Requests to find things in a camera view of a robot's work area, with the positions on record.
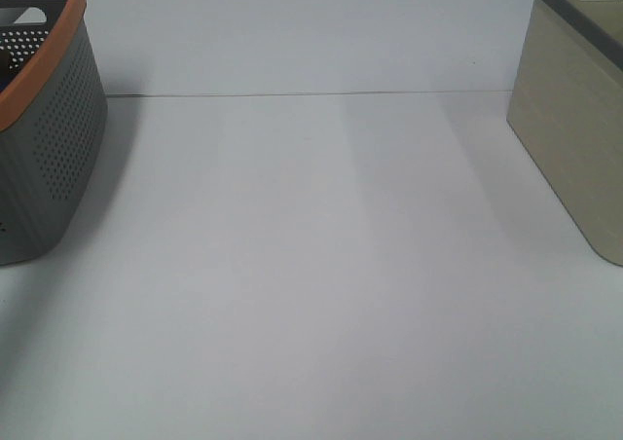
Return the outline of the beige basket grey rim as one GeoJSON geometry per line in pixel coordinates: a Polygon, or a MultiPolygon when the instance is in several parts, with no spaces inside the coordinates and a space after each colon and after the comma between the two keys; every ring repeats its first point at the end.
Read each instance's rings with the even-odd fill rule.
{"type": "Polygon", "coordinates": [[[622,0],[533,0],[507,122],[591,248],[622,263],[622,0]]]}

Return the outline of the grey perforated basket orange rim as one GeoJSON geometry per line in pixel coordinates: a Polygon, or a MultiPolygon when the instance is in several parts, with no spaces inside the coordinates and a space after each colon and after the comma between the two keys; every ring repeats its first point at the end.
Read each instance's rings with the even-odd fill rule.
{"type": "Polygon", "coordinates": [[[1,27],[1,263],[41,257],[64,236],[100,149],[107,101],[86,0],[1,0],[44,21],[1,27]]]}

